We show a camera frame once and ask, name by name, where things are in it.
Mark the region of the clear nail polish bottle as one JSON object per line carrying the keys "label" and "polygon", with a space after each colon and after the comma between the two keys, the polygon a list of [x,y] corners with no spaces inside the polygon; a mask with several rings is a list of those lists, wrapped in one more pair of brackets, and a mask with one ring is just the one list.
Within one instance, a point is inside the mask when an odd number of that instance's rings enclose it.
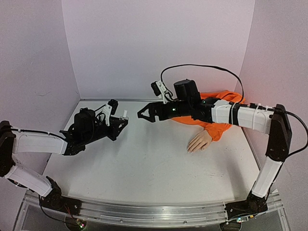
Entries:
{"label": "clear nail polish bottle", "polygon": [[122,120],[122,121],[128,121],[128,117],[122,117],[121,116],[119,119]]}

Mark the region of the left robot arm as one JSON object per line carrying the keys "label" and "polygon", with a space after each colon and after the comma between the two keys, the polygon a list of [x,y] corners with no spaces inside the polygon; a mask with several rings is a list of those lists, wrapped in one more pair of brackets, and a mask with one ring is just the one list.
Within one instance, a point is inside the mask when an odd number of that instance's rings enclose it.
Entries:
{"label": "left robot arm", "polygon": [[127,111],[115,117],[113,109],[104,105],[97,113],[82,108],[75,114],[74,122],[61,136],[40,130],[14,128],[8,121],[0,125],[0,175],[17,186],[36,192],[54,210],[65,205],[61,188],[50,177],[24,166],[17,158],[19,154],[55,154],[74,156],[85,151],[86,146],[103,138],[115,141],[128,125]]}

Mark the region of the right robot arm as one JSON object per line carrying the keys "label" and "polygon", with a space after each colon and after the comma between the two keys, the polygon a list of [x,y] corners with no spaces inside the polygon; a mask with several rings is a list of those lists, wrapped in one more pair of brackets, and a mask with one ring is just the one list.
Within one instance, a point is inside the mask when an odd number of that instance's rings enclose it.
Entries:
{"label": "right robot arm", "polygon": [[241,127],[267,136],[265,163],[251,190],[254,197],[265,197],[289,156],[292,131],[282,105],[245,104],[241,101],[243,95],[228,90],[200,93],[196,83],[188,79],[174,84],[175,100],[167,99],[169,92],[162,81],[152,83],[152,88],[162,101],[147,104],[138,111],[138,118],[152,123],[157,119],[172,119],[186,125],[202,126],[204,130],[188,145],[190,152],[219,141],[231,127]]}

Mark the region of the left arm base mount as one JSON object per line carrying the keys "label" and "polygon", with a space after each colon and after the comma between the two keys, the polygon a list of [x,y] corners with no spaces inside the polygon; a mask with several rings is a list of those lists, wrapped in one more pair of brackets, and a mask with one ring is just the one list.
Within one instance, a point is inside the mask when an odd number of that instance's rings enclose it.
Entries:
{"label": "left arm base mount", "polygon": [[39,199],[39,204],[48,209],[68,213],[72,216],[79,215],[82,202],[78,199],[62,196],[59,185],[50,177],[46,177],[51,184],[51,192]]}

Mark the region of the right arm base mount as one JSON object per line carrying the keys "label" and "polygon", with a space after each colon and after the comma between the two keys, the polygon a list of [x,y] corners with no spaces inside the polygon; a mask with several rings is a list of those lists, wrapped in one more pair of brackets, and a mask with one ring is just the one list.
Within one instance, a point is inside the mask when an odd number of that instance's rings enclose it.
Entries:
{"label": "right arm base mount", "polygon": [[257,215],[267,210],[267,196],[259,197],[254,195],[251,191],[245,200],[230,202],[225,205],[227,221]]}

